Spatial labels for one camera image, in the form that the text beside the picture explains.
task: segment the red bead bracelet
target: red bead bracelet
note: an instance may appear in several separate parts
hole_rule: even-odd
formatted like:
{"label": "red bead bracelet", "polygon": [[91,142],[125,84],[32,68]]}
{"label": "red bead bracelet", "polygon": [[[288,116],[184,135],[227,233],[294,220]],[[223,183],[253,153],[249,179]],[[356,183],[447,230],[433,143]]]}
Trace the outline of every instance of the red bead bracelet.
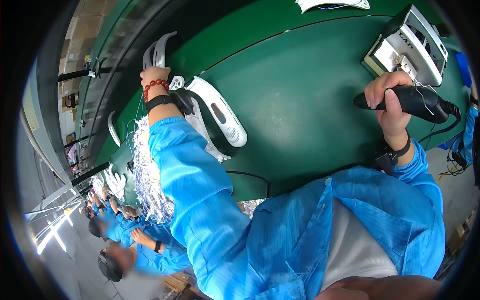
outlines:
{"label": "red bead bracelet", "polygon": [[155,86],[155,85],[157,85],[157,84],[158,84],[158,85],[161,84],[161,85],[165,88],[165,90],[167,91],[167,93],[168,93],[168,91],[170,90],[170,87],[169,87],[169,85],[168,85],[168,82],[166,82],[165,80],[161,80],[161,79],[152,80],[152,82],[150,83],[150,85],[147,85],[147,86],[145,87],[145,90],[144,90],[144,100],[145,100],[145,102],[148,101],[148,90],[150,90],[150,88],[151,88],[152,86]]}

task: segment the black electric screwdriver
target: black electric screwdriver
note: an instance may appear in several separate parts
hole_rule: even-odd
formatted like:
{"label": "black electric screwdriver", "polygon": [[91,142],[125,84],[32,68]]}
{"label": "black electric screwdriver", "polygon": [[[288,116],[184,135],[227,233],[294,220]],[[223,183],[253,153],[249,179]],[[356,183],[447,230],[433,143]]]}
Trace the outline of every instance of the black electric screwdriver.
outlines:
{"label": "black electric screwdriver", "polygon": [[[419,142],[426,138],[452,130],[462,120],[462,112],[453,103],[443,100],[434,91],[426,87],[417,87],[412,85],[398,85],[392,88],[400,100],[402,111],[425,121],[441,124],[448,120],[449,115],[456,117],[455,122],[445,129],[432,132]],[[365,93],[358,94],[353,99],[353,104],[359,108],[371,109],[367,105]],[[377,106],[375,110],[385,110],[385,99]]]}

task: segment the black wristband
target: black wristband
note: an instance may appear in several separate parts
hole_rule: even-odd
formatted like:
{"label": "black wristband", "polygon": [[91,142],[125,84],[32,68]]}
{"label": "black wristband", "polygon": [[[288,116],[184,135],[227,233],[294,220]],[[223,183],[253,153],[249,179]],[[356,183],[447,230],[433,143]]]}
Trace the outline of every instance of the black wristband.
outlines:
{"label": "black wristband", "polygon": [[172,97],[167,95],[156,96],[155,98],[153,98],[152,100],[148,101],[145,104],[145,107],[147,109],[147,114],[149,114],[154,107],[157,107],[162,104],[168,104],[168,103],[176,104],[176,101]]}
{"label": "black wristband", "polygon": [[156,241],[156,245],[155,245],[155,252],[158,253],[158,251],[160,251],[160,246],[162,245],[162,242],[160,242],[159,240]]}
{"label": "black wristband", "polygon": [[475,99],[475,98],[473,97],[473,95],[470,95],[470,103],[471,103],[471,104],[475,104],[476,106],[478,106],[479,101],[478,101],[477,99]]}
{"label": "black wristband", "polygon": [[412,144],[412,141],[411,141],[411,138],[410,138],[410,133],[406,129],[405,129],[405,131],[407,132],[407,138],[408,138],[407,139],[407,144],[405,145],[405,147],[403,147],[403,149],[398,150],[398,151],[393,151],[392,150],[392,153],[396,154],[397,157],[400,157],[400,156],[403,156],[403,155],[407,154],[407,152],[410,150],[410,145]]}

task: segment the green table surface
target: green table surface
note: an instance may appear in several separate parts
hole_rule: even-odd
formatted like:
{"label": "green table surface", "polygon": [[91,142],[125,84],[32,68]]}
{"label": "green table surface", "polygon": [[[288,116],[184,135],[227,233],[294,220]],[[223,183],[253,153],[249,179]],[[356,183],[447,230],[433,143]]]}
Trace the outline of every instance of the green table surface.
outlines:
{"label": "green table surface", "polygon": [[[100,29],[92,50],[94,59],[95,57],[102,57],[102,52],[108,48],[108,37],[116,34],[129,12],[138,3],[138,0],[119,0]],[[394,16],[410,3],[413,3],[432,24],[442,23],[442,19],[435,9],[425,0],[369,0],[369,3],[371,8],[366,11],[343,7],[327,11],[312,9],[301,14],[300,7],[292,0],[257,0],[213,23],[190,39],[173,55],[167,57],[167,65],[172,68],[171,77],[182,75],[186,81],[189,81],[193,76],[198,76],[201,72],[209,70],[235,53],[287,30],[341,18],[368,15]],[[89,80],[86,78],[85,82],[82,81],[85,91]],[[82,95],[86,95],[86,93],[81,93],[79,99],[78,120],[82,119]],[[135,95],[118,117],[116,127],[121,141],[125,140],[125,125],[135,118],[138,106],[137,100],[141,95],[141,88],[139,87],[139,93]],[[76,124],[76,128],[78,129],[78,136],[80,136],[78,124]],[[102,146],[96,165],[101,165],[110,160],[116,150],[117,146],[109,136]]]}
{"label": "green table surface", "polygon": [[[248,47],[204,72],[201,77],[222,94],[248,134],[244,147],[231,147],[201,103],[212,141],[233,157],[222,166],[264,177],[270,183],[270,195],[276,196],[336,170],[371,163],[382,131],[375,112],[353,106],[352,99],[373,80],[360,61],[389,19],[352,17],[297,28]],[[437,91],[466,113],[467,91],[453,50],[457,47],[453,39],[444,43],[450,60]],[[130,110],[136,112],[139,99]],[[451,117],[435,130],[453,121]],[[429,148],[464,127],[465,118],[452,131],[434,136]],[[431,129],[432,124],[415,117],[408,125],[417,140]],[[124,143],[110,161],[122,171],[130,159]],[[230,177],[237,201],[265,197],[262,180]],[[130,177],[127,182],[132,189]],[[128,202],[136,201],[135,195],[125,194]]]}

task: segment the speaker grille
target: speaker grille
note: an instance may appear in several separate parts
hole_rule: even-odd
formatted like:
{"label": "speaker grille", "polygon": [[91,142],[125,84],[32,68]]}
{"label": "speaker grille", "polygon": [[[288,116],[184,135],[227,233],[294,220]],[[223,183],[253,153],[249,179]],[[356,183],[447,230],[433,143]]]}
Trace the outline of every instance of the speaker grille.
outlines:
{"label": "speaker grille", "polygon": [[240,139],[239,132],[233,127],[228,127],[228,129],[225,131],[225,134],[228,142],[231,144],[238,142]]}

